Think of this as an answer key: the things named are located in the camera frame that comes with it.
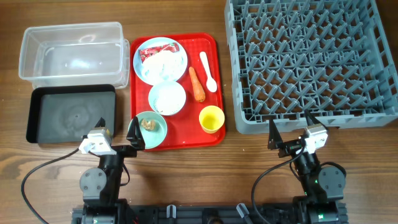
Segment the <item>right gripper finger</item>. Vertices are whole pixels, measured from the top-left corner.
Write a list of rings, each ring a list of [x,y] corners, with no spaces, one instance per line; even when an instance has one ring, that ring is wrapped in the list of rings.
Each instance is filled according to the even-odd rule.
[[[280,149],[283,146],[283,140],[280,136],[280,133],[275,125],[273,119],[269,121],[269,140],[268,140],[268,149],[275,150]]]
[[[320,124],[320,121],[317,120],[316,117],[309,112],[309,110],[304,110],[304,115],[308,126]]]

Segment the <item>brown food scrap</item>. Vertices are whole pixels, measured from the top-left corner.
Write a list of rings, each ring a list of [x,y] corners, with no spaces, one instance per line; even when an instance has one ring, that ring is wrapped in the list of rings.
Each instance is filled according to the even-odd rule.
[[[154,131],[156,128],[156,121],[154,119],[151,120],[142,119],[141,126],[147,131]]]

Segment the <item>mint green bowl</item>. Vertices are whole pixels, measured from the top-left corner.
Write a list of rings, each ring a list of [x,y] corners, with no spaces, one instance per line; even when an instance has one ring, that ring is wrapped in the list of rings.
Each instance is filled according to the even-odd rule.
[[[153,149],[159,146],[165,140],[168,131],[165,119],[160,114],[153,111],[144,111],[137,114],[136,116],[138,117],[142,136],[146,144],[145,149]],[[141,126],[142,119],[146,120],[154,119],[156,121],[155,130],[154,131],[145,130]]]

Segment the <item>light blue bowl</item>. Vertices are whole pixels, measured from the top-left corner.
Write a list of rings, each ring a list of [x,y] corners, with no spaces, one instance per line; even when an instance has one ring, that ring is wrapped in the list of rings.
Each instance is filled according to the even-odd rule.
[[[158,91],[160,89],[171,89],[173,91],[176,91],[179,95],[181,95],[185,102],[187,99],[186,96],[186,92],[184,90],[184,88],[181,86],[181,84],[177,83],[177,82],[172,82],[172,81],[166,81],[166,82],[162,82],[160,84],[154,85],[149,92],[149,96],[148,96],[148,102],[150,107],[156,112],[155,108],[154,108],[154,99],[155,99],[155,95],[158,93]]]

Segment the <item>white rice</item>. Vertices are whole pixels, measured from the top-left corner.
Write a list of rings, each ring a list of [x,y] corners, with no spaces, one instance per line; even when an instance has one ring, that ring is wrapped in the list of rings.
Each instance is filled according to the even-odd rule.
[[[175,114],[184,104],[184,98],[171,89],[160,89],[154,99],[154,108],[162,115]]]

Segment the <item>yellow plastic cup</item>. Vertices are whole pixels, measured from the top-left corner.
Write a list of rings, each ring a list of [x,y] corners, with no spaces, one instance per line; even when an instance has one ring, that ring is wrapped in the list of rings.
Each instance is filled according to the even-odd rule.
[[[221,108],[210,105],[204,107],[199,114],[200,126],[208,134],[216,133],[224,125],[225,115]]]

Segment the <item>orange carrot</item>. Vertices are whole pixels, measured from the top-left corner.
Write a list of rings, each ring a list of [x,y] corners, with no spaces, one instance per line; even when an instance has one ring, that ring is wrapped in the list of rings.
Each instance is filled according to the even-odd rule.
[[[192,83],[192,88],[193,88],[193,94],[195,97],[195,100],[197,102],[203,102],[206,98],[205,91],[197,77],[196,71],[193,67],[189,67],[188,69],[191,83]]]

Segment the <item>large light blue plate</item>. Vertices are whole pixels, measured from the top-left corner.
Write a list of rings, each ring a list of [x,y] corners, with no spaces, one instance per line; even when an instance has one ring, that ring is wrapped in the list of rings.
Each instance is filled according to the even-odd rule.
[[[138,46],[132,65],[136,75],[144,83],[157,85],[180,79],[187,69],[188,57],[185,49],[176,40],[154,37]]]

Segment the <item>red snack wrapper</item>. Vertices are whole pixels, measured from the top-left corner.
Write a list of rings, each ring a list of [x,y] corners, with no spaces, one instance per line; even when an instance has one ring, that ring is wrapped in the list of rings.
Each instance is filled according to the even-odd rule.
[[[170,44],[165,44],[165,45],[160,45],[156,47],[149,47],[146,49],[142,49],[139,51],[139,56],[141,58],[141,61],[144,62],[146,59],[149,57],[161,52],[161,51],[170,51],[172,53],[178,52],[180,50],[180,47],[178,43],[172,42]]]

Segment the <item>white tissue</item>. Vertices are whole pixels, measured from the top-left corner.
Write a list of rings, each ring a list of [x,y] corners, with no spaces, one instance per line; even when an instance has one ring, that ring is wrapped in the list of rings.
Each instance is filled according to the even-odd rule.
[[[152,85],[162,81],[175,81],[183,65],[183,58],[179,53],[161,51],[143,62],[142,76]]]

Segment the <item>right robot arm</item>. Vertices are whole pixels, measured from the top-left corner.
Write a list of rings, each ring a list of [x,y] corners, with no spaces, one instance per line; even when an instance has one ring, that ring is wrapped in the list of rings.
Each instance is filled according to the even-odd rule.
[[[346,171],[337,163],[321,163],[316,150],[326,144],[328,128],[308,110],[304,112],[307,127],[298,139],[283,141],[273,120],[269,125],[270,150],[278,156],[290,157],[289,166],[295,169],[303,196],[294,197],[288,210],[292,223],[343,223],[339,201],[343,199]]]

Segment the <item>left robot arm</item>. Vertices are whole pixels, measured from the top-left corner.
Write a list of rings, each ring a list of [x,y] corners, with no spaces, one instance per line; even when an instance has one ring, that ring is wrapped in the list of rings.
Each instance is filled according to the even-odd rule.
[[[96,126],[85,136],[79,146],[83,154],[99,157],[97,168],[88,169],[80,178],[84,205],[75,209],[72,223],[138,223],[138,218],[126,199],[119,198],[122,173],[127,171],[124,159],[136,157],[145,149],[139,120],[130,122],[126,139],[128,145],[112,146],[113,135],[100,118]]]

